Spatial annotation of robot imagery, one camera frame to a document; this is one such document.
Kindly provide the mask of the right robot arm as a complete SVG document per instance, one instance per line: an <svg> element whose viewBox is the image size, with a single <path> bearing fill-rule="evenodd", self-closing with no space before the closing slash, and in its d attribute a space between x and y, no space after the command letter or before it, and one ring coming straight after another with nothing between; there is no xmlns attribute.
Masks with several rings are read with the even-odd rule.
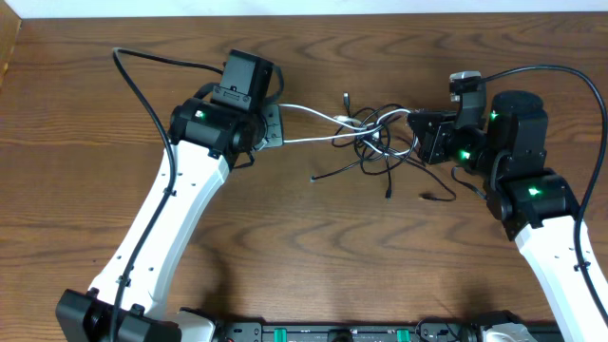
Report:
<svg viewBox="0 0 608 342"><path fill-rule="evenodd" d="M578 222L581 204L562 176L545 167L548 116L527 91L494 96L491 111L466 94L456 112L415 111L408 125L427 164L453 161L484 179L485 203L514 241L566 341L604 341L607 281Z"/></svg>

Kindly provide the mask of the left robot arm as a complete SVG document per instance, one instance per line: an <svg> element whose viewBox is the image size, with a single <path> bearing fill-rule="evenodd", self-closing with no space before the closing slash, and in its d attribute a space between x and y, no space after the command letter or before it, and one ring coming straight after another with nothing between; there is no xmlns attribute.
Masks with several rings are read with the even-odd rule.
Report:
<svg viewBox="0 0 608 342"><path fill-rule="evenodd" d="M233 49L217 83L203 85L155 118L161 166L123 242L84 293L67 290L55 315L68 341L210 341L215 323L192 309L166 311L181 257L200 217L231 171L255 152L283 144L276 101L268 92L281 70ZM238 163L238 157L248 160Z"/></svg>

